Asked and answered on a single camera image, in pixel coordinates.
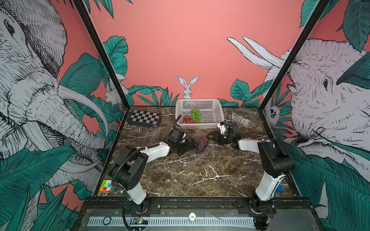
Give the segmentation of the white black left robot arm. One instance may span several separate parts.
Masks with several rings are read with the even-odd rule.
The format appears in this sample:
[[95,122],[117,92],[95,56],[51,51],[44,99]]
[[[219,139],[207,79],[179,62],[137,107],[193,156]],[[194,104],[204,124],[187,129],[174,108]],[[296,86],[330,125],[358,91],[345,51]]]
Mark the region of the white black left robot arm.
[[158,143],[135,147],[127,145],[114,162],[109,175],[112,187],[125,191],[129,201],[141,205],[146,201],[147,194],[140,180],[148,163],[170,154],[182,155],[198,147],[194,139],[185,139],[177,143],[160,141]]

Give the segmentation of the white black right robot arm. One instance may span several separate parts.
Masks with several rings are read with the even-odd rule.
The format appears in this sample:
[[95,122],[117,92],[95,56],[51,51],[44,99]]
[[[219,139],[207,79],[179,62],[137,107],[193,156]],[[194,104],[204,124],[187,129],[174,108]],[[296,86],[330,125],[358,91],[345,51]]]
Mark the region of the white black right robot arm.
[[260,155],[264,175],[253,195],[258,203],[270,202],[278,185],[295,167],[288,144],[281,140],[255,140],[217,131],[208,134],[207,138],[219,145],[230,144],[236,150]]

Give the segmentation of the purple grape bunch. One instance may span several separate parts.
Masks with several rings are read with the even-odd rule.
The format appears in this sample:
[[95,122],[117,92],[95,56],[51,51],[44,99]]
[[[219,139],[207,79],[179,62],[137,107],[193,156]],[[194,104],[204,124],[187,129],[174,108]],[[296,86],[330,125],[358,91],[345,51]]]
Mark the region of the purple grape bunch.
[[205,150],[205,148],[207,147],[207,145],[208,145],[207,136],[199,136],[199,137],[195,138],[195,141],[198,144],[197,152],[199,152],[199,153],[203,152]]

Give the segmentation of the clear plastic clamshell container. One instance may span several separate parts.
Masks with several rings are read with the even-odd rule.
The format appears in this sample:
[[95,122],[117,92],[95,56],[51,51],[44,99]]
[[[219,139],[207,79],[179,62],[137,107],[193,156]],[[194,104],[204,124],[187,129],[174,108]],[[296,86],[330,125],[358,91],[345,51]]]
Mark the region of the clear plastic clamshell container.
[[198,155],[204,154],[209,145],[207,134],[202,131],[195,131],[195,133],[192,135],[192,138],[198,144],[198,146],[193,150],[193,153]]

